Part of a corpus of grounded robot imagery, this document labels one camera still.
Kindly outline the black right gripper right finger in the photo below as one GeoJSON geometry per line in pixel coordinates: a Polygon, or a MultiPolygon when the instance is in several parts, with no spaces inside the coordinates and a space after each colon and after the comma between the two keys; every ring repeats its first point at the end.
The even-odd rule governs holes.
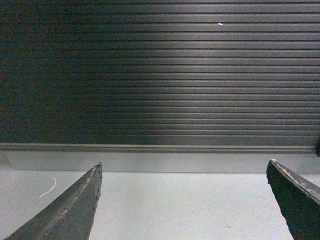
{"type": "Polygon", "coordinates": [[[273,159],[266,176],[292,238],[318,240],[320,188],[273,159]]]}

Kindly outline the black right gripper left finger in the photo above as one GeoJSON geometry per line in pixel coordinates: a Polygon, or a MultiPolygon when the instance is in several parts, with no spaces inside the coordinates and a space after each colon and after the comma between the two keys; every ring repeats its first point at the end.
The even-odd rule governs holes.
{"type": "Polygon", "coordinates": [[[102,163],[86,172],[8,240],[88,240],[102,186],[102,163]]]}

